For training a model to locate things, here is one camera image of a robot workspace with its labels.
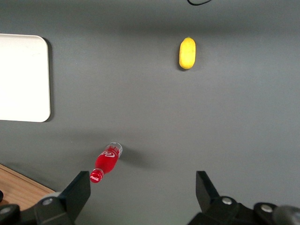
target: red bottle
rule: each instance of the red bottle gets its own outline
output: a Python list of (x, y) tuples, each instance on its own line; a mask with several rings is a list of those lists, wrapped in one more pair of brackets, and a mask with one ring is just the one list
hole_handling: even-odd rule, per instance
[(95, 162), (95, 169), (90, 174), (90, 181), (98, 183), (102, 180), (104, 174), (113, 170), (122, 151), (123, 148), (119, 143), (111, 142), (107, 145)]

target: screw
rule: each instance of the screw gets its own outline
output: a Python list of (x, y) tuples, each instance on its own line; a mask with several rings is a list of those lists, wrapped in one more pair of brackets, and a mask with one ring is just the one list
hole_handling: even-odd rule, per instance
[(233, 202), (231, 201), (231, 199), (230, 198), (227, 198), (227, 197), (225, 197), (225, 198), (222, 198), (222, 202), (224, 203), (224, 204), (226, 204), (226, 205), (231, 205)]
[(10, 207), (6, 207), (6, 208), (0, 210), (0, 214), (5, 214), (5, 213), (9, 212), (10, 210), (11, 210)]
[(42, 202), (42, 205), (49, 205), (50, 203), (52, 203), (52, 201), (53, 201), (52, 198), (48, 198)]
[(268, 205), (261, 205), (261, 209), (265, 212), (273, 212), (273, 209)]
[(3, 200), (3, 192), (0, 191), (0, 202)]

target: gray surface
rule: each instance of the gray surface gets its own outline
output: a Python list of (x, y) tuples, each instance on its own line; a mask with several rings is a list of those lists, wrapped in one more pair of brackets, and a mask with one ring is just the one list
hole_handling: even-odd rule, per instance
[[(0, 163), (62, 190), (124, 146), (78, 224), (186, 224), (195, 172), (252, 207), (300, 206), (300, 1), (1, 1), (2, 33), (50, 43), (52, 115), (0, 121)], [(178, 67), (181, 41), (196, 63)]]

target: white board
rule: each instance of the white board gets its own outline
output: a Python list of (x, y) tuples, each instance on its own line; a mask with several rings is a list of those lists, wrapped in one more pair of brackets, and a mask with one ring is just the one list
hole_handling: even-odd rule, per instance
[(0, 34), (0, 120), (50, 116), (48, 46), (32, 35)]

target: wooden surface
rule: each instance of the wooden surface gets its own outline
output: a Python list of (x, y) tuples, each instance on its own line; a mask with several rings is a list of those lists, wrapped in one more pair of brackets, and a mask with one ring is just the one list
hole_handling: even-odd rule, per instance
[(43, 196), (54, 192), (3, 165), (0, 165), (0, 190), (4, 194), (0, 205), (18, 204), (21, 210), (33, 206)]

